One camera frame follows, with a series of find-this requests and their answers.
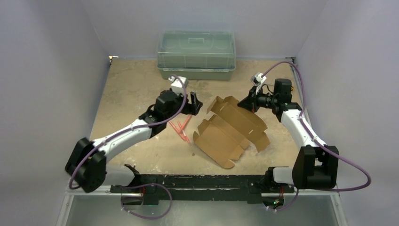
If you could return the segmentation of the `brown cardboard box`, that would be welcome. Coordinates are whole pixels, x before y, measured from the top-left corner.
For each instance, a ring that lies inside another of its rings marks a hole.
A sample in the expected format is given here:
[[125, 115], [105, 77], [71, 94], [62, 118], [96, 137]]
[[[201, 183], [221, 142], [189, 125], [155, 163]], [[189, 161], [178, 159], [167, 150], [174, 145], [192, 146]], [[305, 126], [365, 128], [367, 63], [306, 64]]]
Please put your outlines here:
[[271, 143], [266, 123], [238, 103], [233, 96], [217, 96], [207, 109], [214, 114], [204, 119], [192, 136], [195, 145], [223, 169], [233, 168], [250, 144], [261, 152]]

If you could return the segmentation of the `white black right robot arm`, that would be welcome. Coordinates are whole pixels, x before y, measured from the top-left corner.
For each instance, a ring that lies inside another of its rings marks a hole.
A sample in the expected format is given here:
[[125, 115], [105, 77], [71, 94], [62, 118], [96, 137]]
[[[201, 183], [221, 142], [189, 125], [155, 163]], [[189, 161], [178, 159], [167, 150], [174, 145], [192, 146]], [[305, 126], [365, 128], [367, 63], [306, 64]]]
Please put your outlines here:
[[336, 185], [338, 170], [338, 150], [327, 146], [324, 141], [317, 141], [317, 136], [303, 117], [302, 108], [292, 102], [291, 80], [276, 79], [274, 91], [264, 93], [265, 79], [260, 75], [251, 79], [254, 86], [248, 96], [238, 106], [255, 113], [259, 108], [271, 109], [289, 131], [299, 149], [293, 167], [270, 167], [264, 179], [265, 188], [277, 191], [282, 184], [298, 189], [332, 189]]

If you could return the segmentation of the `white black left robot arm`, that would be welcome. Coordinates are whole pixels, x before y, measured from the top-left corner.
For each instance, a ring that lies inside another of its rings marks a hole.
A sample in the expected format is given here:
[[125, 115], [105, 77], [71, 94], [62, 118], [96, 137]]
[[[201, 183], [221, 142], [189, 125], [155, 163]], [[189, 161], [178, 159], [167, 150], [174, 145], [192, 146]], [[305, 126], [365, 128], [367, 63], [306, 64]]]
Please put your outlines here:
[[126, 127], [92, 141], [81, 138], [65, 166], [65, 172], [70, 175], [69, 188], [81, 188], [86, 193], [95, 191], [105, 181], [106, 165], [111, 159], [158, 135], [177, 115], [197, 115], [202, 106], [195, 92], [187, 95], [164, 90], [154, 104]]

